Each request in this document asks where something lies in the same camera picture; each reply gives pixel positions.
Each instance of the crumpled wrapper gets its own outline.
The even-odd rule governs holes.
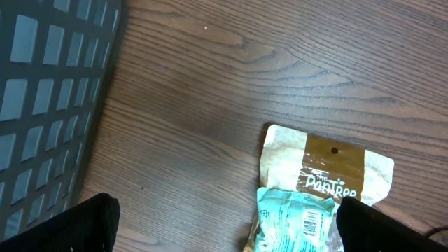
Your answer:
[[[370,150],[271,125],[260,159],[260,183],[262,187],[308,193],[322,200],[332,197],[336,212],[345,196],[370,206],[383,200],[391,189],[393,167],[391,158]],[[251,251],[250,244],[253,242],[248,242],[244,252]],[[336,217],[325,250],[344,251]]]

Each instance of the wood grain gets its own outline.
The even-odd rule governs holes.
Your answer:
[[[420,232],[447,224],[446,2],[128,4],[83,200],[117,197],[149,244],[240,251],[265,130],[279,123],[393,158],[377,208]]]

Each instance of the teal plastic wrapper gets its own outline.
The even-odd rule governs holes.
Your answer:
[[[257,202],[261,231],[255,251],[323,251],[335,208],[332,198],[259,188]]]

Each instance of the black object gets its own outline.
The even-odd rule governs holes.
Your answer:
[[[0,0],[0,242],[78,203],[126,0]]]
[[[447,252],[448,248],[352,197],[337,210],[345,252]]]
[[[119,219],[118,200],[100,193],[0,243],[0,251],[112,252]]]

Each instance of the brown label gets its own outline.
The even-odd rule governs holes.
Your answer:
[[[297,190],[341,203],[345,196],[361,200],[364,149],[308,135]]]

